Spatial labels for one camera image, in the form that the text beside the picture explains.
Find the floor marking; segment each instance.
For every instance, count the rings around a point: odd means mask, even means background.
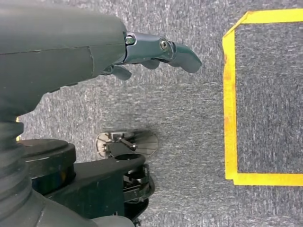
[[[303,174],[250,174],[237,172],[235,29],[240,24],[302,22],[303,9],[249,11],[222,40],[225,178],[234,185],[303,186]]]

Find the small wheel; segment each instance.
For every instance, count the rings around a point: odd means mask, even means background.
[[[96,139],[97,153],[101,157],[101,159],[106,159],[110,156],[110,152],[107,150],[106,143],[111,142],[110,134],[107,132],[104,132],[99,134]]]

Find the robotic hand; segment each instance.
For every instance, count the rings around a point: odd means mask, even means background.
[[[161,36],[127,32],[125,47],[125,56],[122,61],[109,66],[101,74],[113,74],[121,80],[128,80],[131,73],[121,65],[140,63],[146,68],[154,70],[160,62],[164,62],[173,67],[181,67],[189,73],[195,73],[202,64],[190,48],[168,41]]]
[[[123,67],[126,64],[155,69],[163,62],[189,73],[201,66],[188,47],[160,36],[127,32],[116,17],[81,9],[0,0],[0,32],[0,227],[133,226],[119,216],[83,218],[32,190],[22,159],[25,145],[16,141],[23,125],[16,118],[34,110],[44,94],[60,87],[100,74],[128,79],[131,73]],[[131,165],[122,164],[119,172],[144,162],[144,157],[135,158]],[[108,171],[117,173],[110,164]],[[85,185],[86,179],[81,183]]]

